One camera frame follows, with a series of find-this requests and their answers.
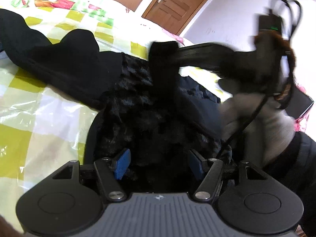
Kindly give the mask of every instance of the round black pad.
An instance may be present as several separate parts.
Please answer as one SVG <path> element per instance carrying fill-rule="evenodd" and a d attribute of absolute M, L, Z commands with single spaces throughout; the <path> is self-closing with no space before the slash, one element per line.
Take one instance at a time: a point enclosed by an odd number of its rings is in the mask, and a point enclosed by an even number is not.
<path fill-rule="evenodd" d="M 258 214 L 270 214 L 281 207 L 281 201 L 269 193 L 254 193 L 245 198 L 245 206 Z"/>
<path fill-rule="evenodd" d="M 39 200 L 39 207 L 49 214 L 62 214 L 76 204 L 75 198 L 67 193 L 57 192 L 47 194 Z"/>
<path fill-rule="evenodd" d="M 39 236 L 67 236 L 80 232 L 101 215 L 97 193 L 79 180 L 45 179 L 25 193 L 16 214 L 27 232 Z"/>
<path fill-rule="evenodd" d="M 273 235 L 298 224 L 303 204 L 295 193 L 275 180 L 247 180 L 219 197 L 217 211 L 235 229 Z"/>

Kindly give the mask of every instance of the black cloth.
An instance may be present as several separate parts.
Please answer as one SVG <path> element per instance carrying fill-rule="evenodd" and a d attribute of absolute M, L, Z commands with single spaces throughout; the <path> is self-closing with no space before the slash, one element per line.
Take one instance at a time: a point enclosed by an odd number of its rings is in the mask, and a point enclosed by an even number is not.
<path fill-rule="evenodd" d="M 0 29 L 4 50 L 17 66 L 101 109 L 88 133 L 84 163 L 129 148 L 132 162 L 121 182 L 127 192 L 194 189 L 187 152 L 195 149 L 208 159 L 220 150 L 218 97 L 192 78 L 181 77 L 179 66 L 99 52 L 86 30 L 73 30 L 51 44 L 20 15 L 3 9 Z M 150 50 L 150 61 L 178 44 L 161 47 Z M 229 151 L 222 156 L 227 163 L 230 158 Z"/>
<path fill-rule="evenodd" d="M 102 109 L 102 94 L 122 72 L 122 53 L 100 52 L 90 31 L 76 29 L 60 43 L 29 28 L 22 16 L 0 9 L 0 40 L 13 63 L 86 105 Z"/>
<path fill-rule="evenodd" d="M 84 163 L 114 157 L 129 148 L 132 161 L 120 182 L 126 192 L 194 191 L 198 182 L 188 165 L 188 151 L 195 149 L 205 158 L 214 158 L 221 142 L 212 131 L 199 131 L 188 115 L 201 107 L 211 118 L 218 117 L 219 98 L 191 77 L 177 73 L 175 90 L 169 90 L 175 102 L 166 102 L 151 94 L 154 85 L 147 61 L 124 55 L 123 62 L 120 80 L 114 90 L 104 94 L 106 107 L 90 128 Z M 183 113 L 177 109 L 177 100 L 183 101 Z M 220 128 L 218 118 L 217 122 L 214 129 Z M 222 159 L 229 163 L 230 157 L 226 152 Z"/>
<path fill-rule="evenodd" d="M 316 236 L 316 142 L 303 132 L 265 170 L 295 192 L 304 204 L 300 225 L 307 236 Z"/>

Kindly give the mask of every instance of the black folded clothing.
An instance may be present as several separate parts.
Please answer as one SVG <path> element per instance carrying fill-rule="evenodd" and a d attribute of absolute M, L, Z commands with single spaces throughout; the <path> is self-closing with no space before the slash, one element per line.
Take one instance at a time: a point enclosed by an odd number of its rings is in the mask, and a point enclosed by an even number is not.
<path fill-rule="evenodd" d="M 51 44 L 23 17 L 4 9 L 0 29 L 3 49 L 13 63 L 92 108 L 104 107 L 101 96 L 119 79 L 122 53 L 100 52 L 93 34 L 82 29 Z"/>
<path fill-rule="evenodd" d="M 219 98 L 191 77 L 179 74 L 174 80 L 176 91 L 171 92 L 175 103 L 154 96 L 149 91 L 153 84 L 147 61 L 124 55 L 123 62 L 120 80 L 114 90 L 104 93 L 106 107 L 90 128 L 84 163 L 113 158 L 129 148 L 132 161 L 120 181 L 127 193 L 195 190 L 198 182 L 189 168 L 187 153 L 195 149 L 205 158 L 216 157 L 221 141 L 211 131 L 221 126 Z M 179 103 L 183 105 L 180 113 L 175 106 L 178 100 L 183 102 Z M 201 115 L 196 115 L 199 107 Z M 193 114 L 199 122 L 210 116 L 206 119 L 213 120 L 210 130 L 200 130 Z M 227 152 L 221 159 L 229 163 L 230 157 Z"/>

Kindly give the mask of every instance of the logo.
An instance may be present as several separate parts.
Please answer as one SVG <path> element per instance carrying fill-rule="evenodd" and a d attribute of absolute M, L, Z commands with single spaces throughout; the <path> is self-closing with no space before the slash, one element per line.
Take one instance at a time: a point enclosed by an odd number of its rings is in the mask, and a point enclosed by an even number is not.
<path fill-rule="evenodd" d="M 155 199 L 162 200 L 165 196 L 162 196 L 161 194 L 155 196 Z"/>

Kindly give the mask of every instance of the wooden door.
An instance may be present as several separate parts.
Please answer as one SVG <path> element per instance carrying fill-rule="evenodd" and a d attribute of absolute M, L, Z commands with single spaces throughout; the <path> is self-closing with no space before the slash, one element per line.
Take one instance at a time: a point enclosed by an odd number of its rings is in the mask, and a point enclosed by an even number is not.
<path fill-rule="evenodd" d="M 207 0 L 153 0 L 143 14 L 170 33 L 180 34 Z"/>

